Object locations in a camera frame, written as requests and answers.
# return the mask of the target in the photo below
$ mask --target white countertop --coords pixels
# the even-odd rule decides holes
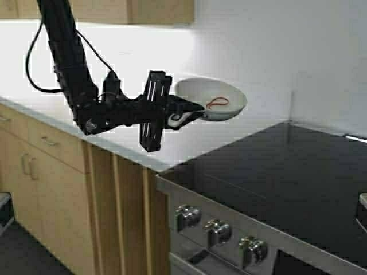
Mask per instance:
[[[135,98],[143,92],[147,79],[145,69],[133,71],[126,69],[120,72],[124,92],[130,98]],[[173,76],[174,81],[181,79],[177,74]],[[153,153],[147,153],[140,145],[138,125],[115,128],[95,136],[85,136],[74,124],[72,112],[64,95],[62,93],[50,95],[36,91],[28,84],[26,77],[21,77],[17,82],[9,81],[8,84],[4,78],[0,90],[0,103],[156,172],[163,172],[286,119],[284,114],[282,118],[276,111],[269,110],[271,107],[280,110],[283,105],[287,105],[284,103],[287,101],[287,95],[281,93],[269,95],[271,90],[260,91],[264,87],[258,91],[250,86],[239,88],[242,91],[248,90],[246,96],[249,103],[238,117],[222,123],[197,120],[178,132],[165,130],[161,150]]]

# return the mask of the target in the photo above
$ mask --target cabinet door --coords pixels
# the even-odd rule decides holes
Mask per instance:
[[[30,147],[19,138],[6,133],[7,171],[4,174],[3,189],[13,197],[17,221],[40,241],[42,223],[38,204],[38,180],[30,176],[32,157]]]
[[[118,24],[192,23],[193,0],[70,0],[75,18]]]
[[[17,17],[16,0],[0,0],[0,19],[15,19]]]
[[[41,18],[36,0],[16,0],[20,19]]]
[[[95,274],[88,175],[33,148],[45,246],[78,275]]]
[[[5,144],[6,133],[0,129],[0,192],[6,192],[4,187],[4,175],[6,171],[6,144]]]

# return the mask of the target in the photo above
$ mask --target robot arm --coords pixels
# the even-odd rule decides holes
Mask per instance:
[[[178,130],[204,114],[201,105],[169,95],[172,78],[165,72],[150,72],[144,94],[129,99],[120,89],[121,81],[109,67],[111,71],[104,81],[100,100],[85,60],[81,43],[81,37],[84,37],[76,30],[69,1],[37,2],[42,21],[31,50],[44,24],[61,89],[46,91],[32,81],[31,84],[43,92],[62,92],[74,121],[86,135],[109,131],[120,125],[140,124],[141,145],[148,152],[158,151],[164,128]],[[178,117],[176,121],[180,123],[170,123],[173,117]]]

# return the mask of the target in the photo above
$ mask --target wooden cabinet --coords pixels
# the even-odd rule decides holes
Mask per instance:
[[[5,145],[5,135],[6,132],[0,129],[0,191],[3,189],[4,185],[4,174],[5,174],[5,164],[6,159],[6,145]]]
[[[0,0],[0,19],[15,19],[17,17],[16,0]]]
[[[42,222],[38,200],[39,181],[31,173],[30,146],[10,133],[4,133],[6,169],[2,190],[13,197],[15,217],[37,239],[42,240]]]
[[[31,150],[45,246],[75,274],[95,272],[87,185],[89,176],[48,154]]]
[[[37,2],[17,0],[19,17],[39,18]],[[175,24],[194,21],[194,0],[69,0],[81,22]]]
[[[20,19],[41,18],[37,0],[16,0]]]
[[[0,104],[0,191],[75,275],[168,275],[155,173]]]

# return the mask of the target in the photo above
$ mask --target white bowl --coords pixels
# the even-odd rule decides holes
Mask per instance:
[[[245,94],[239,89],[219,80],[193,77],[176,83],[175,94],[183,99],[195,102],[205,108],[208,121],[224,121],[237,116],[247,105]],[[229,100],[226,106],[214,105],[208,109],[206,105],[217,97]]]

